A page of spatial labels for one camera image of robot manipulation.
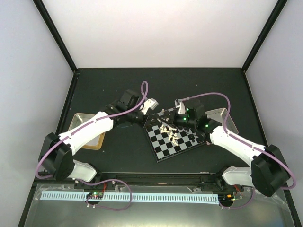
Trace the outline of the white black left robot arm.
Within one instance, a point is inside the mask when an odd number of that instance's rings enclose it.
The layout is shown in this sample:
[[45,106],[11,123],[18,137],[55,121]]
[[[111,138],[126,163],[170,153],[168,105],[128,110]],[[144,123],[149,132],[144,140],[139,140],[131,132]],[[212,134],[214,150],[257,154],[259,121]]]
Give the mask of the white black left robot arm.
[[59,135],[48,134],[38,165],[57,181],[73,178],[85,181],[91,189],[98,188],[102,178],[97,174],[96,168],[75,160],[75,154],[88,142],[120,124],[145,123],[147,112],[157,105],[158,102],[153,98],[140,98],[131,90],[125,91],[119,100],[106,105],[102,111],[76,128]]

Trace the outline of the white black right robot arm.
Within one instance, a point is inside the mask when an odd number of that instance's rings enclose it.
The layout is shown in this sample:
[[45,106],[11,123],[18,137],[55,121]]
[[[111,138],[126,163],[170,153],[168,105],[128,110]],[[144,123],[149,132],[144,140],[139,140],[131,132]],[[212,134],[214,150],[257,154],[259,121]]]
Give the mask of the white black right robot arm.
[[225,191],[232,185],[243,185],[271,197],[291,178],[278,147],[265,147],[233,133],[220,122],[208,118],[204,106],[197,99],[186,103],[177,99],[175,108],[169,114],[168,125],[192,130],[198,138],[229,151],[247,164],[247,167],[228,167],[222,175],[217,176],[215,185],[219,190]]

